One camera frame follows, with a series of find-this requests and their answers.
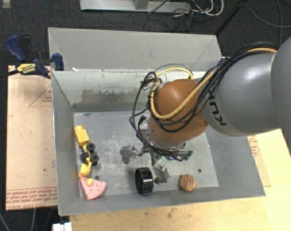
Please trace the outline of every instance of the clamp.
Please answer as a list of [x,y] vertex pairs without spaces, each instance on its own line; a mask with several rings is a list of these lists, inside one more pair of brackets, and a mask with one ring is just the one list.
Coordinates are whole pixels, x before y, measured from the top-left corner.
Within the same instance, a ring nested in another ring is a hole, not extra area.
[[5,45],[8,51],[18,59],[18,63],[15,65],[13,71],[0,75],[0,79],[18,73],[22,75],[38,75],[50,78],[50,71],[45,67],[46,64],[50,63],[54,63],[54,70],[64,70],[63,58],[58,53],[53,54],[50,59],[45,61],[33,58],[31,36],[29,35],[19,37],[15,34],[6,40]]

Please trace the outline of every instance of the yellow cable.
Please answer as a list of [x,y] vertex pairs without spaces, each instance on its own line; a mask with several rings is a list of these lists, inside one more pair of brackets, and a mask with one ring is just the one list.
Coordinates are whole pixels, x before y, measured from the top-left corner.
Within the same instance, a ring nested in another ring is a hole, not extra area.
[[156,76],[158,77],[158,76],[160,76],[163,72],[169,72],[169,71],[172,71],[172,70],[181,70],[181,71],[187,72],[187,73],[189,74],[190,79],[193,79],[193,78],[194,78],[193,74],[192,74],[188,69],[186,69],[186,68],[182,68],[182,67],[172,67],[172,68],[164,69],[163,71],[158,72],[158,73],[156,74]]
[[[276,53],[277,51],[271,48],[265,48],[265,47],[259,47],[259,48],[254,48],[251,50],[246,51],[245,53],[251,53],[251,52],[256,52],[256,51],[265,51],[265,52],[269,52],[269,53]],[[165,72],[171,71],[171,70],[182,70],[187,72],[190,75],[190,78],[193,79],[193,76],[191,74],[191,72],[189,72],[187,69],[185,68],[169,68],[164,70]],[[157,89],[157,87],[159,86],[160,83],[156,84],[154,86],[154,88],[151,91],[150,94],[150,104],[151,104],[151,110],[153,112],[153,114],[155,115],[155,117],[157,119],[160,120],[168,120],[172,117],[174,117],[177,113],[179,113],[187,104],[188,102],[192,99],[192,97],[196,94],[197,91],[200,90],[200,88],[213,76],[213,74],[215,73],[216,70],[214,70],[212,73],[210,73],[202,82],[199,83],[199,85],[190,93],[190,95],[171,113],[167,114],[167,115],[160,115],[154,106],[154,91]],[[162,72],[157,73],[157,77],[160,76],[162,74]]]
[[154,91],[159,86],[159,83],[156,84],[154,86],[154,88],[152,89],[151,94],[150,94],[151,110],[152,110],[154,116],[160,120],[168,120],[168,119],[174,117],[177,113],[179,113],[187,105],[187,103],[192,99],[192,97],[197,93],[197,91],[199,91],[199,89],[214,75],[215,72],[216,72],[216,70],[214,70],[207,77],[205,77],[204,80],[202,82],[200,82],[199,85],[190,93],[190,95],[174,111],[172,111],[171,113],[169,113],[167,115],[160,115],[155,109]]
[[271,48],[254,48],[251,50],[246,51],[245,53],[251,53],[251,52],[256,52],[256,51],[265,51],[269,53],[276,53],[277,50],[271,49]]

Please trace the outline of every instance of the blue clamp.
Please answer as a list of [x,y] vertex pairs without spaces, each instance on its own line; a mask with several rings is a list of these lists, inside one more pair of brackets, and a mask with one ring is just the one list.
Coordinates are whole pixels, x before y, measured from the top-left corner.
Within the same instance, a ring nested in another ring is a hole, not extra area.
[[19,72],[22,75],[38,75],[50,78],[48,75],[50,71],[45,67],[45,64],[49,64],[52,62],[54,62],[55,64],[55,70],[64,70],[63,58],[58,53],[53,54],[51,59],[48,59],[46,61],[40,61],[39,59],[34,58],[31,62],[27,62],[27,55],[23,51],[22,47],[20,47],[19,40],[21,39],[23,39],[23,43],[26,42],[26,48],[29,49],[30,36],[19,38],[19,36],[16,34],[11,36],[5,42],[6,48],[9,50],[9,52],[18,59],[18,64],[15,66],[16,72]]

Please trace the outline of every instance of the black toy wheel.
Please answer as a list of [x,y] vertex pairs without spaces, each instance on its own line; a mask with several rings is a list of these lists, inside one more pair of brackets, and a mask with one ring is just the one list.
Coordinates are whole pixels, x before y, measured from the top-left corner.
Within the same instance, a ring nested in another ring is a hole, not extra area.
[[95,144],[94,143],[88,143],[87,144],[87,149],[88,149],[89,152],[94,152]]
[[135,171],[135,183],[140,194],[153,191],[153,177],[148,167],[140,167]]

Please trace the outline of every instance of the yellow clamp label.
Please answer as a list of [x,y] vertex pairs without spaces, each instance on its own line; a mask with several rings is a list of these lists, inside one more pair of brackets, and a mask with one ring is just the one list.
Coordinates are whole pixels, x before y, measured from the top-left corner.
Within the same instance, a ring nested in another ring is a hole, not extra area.
[[23,74],[27,74],[27,73],[30,73],[30,72],[33,72],[35,71],[35,64],[20,64],[18,67],[17,67],[17,70],[19,72],[22,72]]

